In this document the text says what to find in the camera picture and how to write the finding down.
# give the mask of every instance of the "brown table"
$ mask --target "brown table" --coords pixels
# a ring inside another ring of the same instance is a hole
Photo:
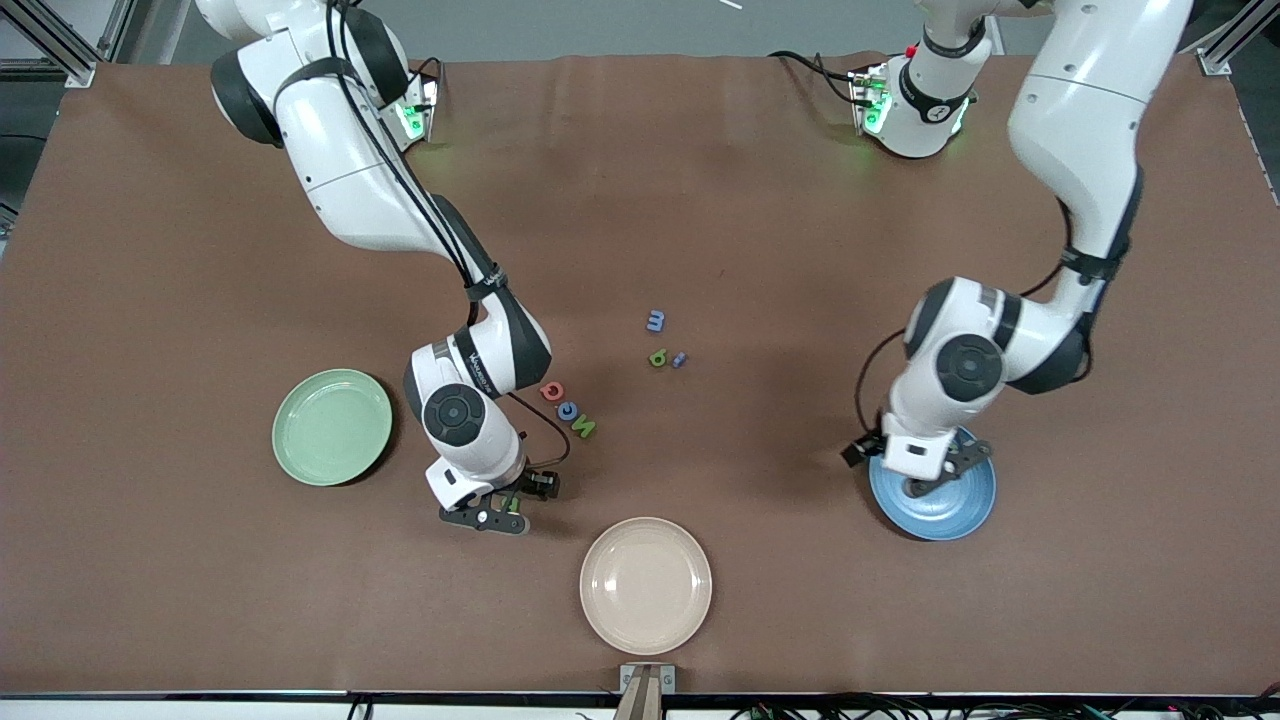
[[[1018,290],[1057,256],[1053,197],[1005,140],[1027,65],[993,59],[920,161],[778,60],[449,67],[412,164],[599,421],[520,539],[435,518],[403,416],[365,482],[284,475],[285,392],[353,366],[399,406],[408,354],[463,319],[457,278],[329,237],[207,69],[101,67],[0,272],[0,689],[612,687],[627,657],[582,618],[579,564],[658,515],[714,571],[666,656],[687,691],[1256,692],[1280,657],[1280,213],[1226,81],[1179,59],[1143,124],[1093,377],[974,428],[1001,483],[978,533],[904,538],[837,455],[861,359],[924,288]],[[649,368],[659,346],[689,364]]]

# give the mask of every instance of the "metal frame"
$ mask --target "metal frame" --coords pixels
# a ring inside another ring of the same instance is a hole
[[[67,87],[88,87],[96,63],[119,54],[137,6],[138,0],[115,0],[102,36],[92,45],[42,0],[0,0],[0,15],[45,55],[40,60],[0,59],[0,77],[46,79],[65,73]]]
[[[1183,47],[1181,53],[1194,51],[1201,72],[1206,76],[1229,76],[1231,65],[1228,60],[1277,15],[1280,0],[1251,0],[1234,18]]]
[[[18,222],[18,210],[0,200],[0,242],[9,240],[13,224]]]

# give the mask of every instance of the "green plate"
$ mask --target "green plate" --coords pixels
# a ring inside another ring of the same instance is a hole
[[[392,402],[358,370],[325,370],[302,380],[275,413],[271,447],[280,468],[308,486],[360,477],[392,436]]]

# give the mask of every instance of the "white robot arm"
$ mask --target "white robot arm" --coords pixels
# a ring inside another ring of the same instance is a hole
[[[397,119],[419,111],[403,100],[421,78],[408,73],[399,40],[372,14],[334,0],[197,6],[221,35],[259,38],[214,63],[214,96],[244,136],[288,152],[329,232],[356,247],[434,252],[457,266],[471,316],[415,351],[404,373],[408,404],[440,454],[428,483],[444,520],[525,532],[525,519],[506,503],[493,511],[489,496],[513,486],[553,497],[558,479],[527,466],[522,436],[494,400],[538,383],[550,365],[550,343],[457,209],[413,179],[401,138],[383,122],[392,104]],[[477,305],[485,310],[480,322]]]
[[[946,32],[955,33],[982,27],[980,14],[973,12],[998,10],[1009,3],[950,5],[972,10],[947,15]],[[1129,249],[1142,196],[1142,172],[1134,158],[1138,124],[1169,67],[1190,5],[1192,0],[1057,0],[1053,5],[1053,31],[1009,118],[1014,152],[1057,196],[1068,224],[1053,297],[1037,302],[966,278],[931,288],[906,327],[908,366],[892,384],[879,433],[855,443],[863,455],[883,452],[884,468],[925,483],[954,479],[989,452],[983,447],[966,454],[957,447],[957,428],[989,406],[1006,384],[1034,395],[1087,372],[1093,324]],[[938,17],[931,13],[927,27]],[[945,33],[933,28],[927,36],[940,40]],[[932,58],[916,53],[902,77],[933,87],[925,82],[928,74],[916,78],[924,56]],[[902,132],[906,137],[911,131]],[[932,128],[920,137],[915,147],[922,154],[946,141]]]

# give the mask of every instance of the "green indicator light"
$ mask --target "green indicator light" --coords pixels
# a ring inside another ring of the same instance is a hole
[[[881,99],[876,105],[867,111],[867,132],[877,133],[884,127],[884,115],[888,114],[888,109],[893,105],[893,99],[886,92],[881,95]]]

